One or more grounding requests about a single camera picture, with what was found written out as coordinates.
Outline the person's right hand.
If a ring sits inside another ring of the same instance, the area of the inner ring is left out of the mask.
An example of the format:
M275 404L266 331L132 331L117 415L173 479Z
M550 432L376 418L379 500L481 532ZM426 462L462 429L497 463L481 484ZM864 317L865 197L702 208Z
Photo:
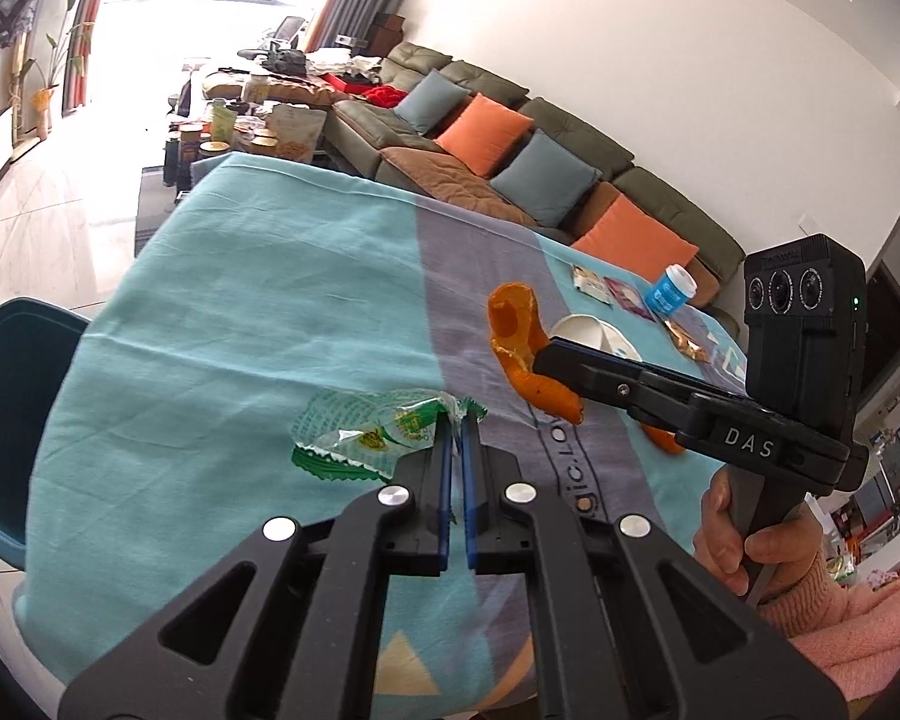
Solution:
M736 596L749 590L745 559L775 567L764 589L764 600L802 582L823 544L823 528L808 505L800 505L792 520L745 538L731 522L730 504L730 478L722 468L713 475L701 499L701 527L692 539L697 561Z

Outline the pink sweater forearm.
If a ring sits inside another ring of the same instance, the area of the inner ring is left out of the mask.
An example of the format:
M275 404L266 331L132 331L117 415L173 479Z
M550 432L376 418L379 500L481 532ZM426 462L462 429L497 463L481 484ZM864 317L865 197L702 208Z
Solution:
M818 554L797 585L758 611L849 704L880 694L900 670L900 578L878 590L846 589Z

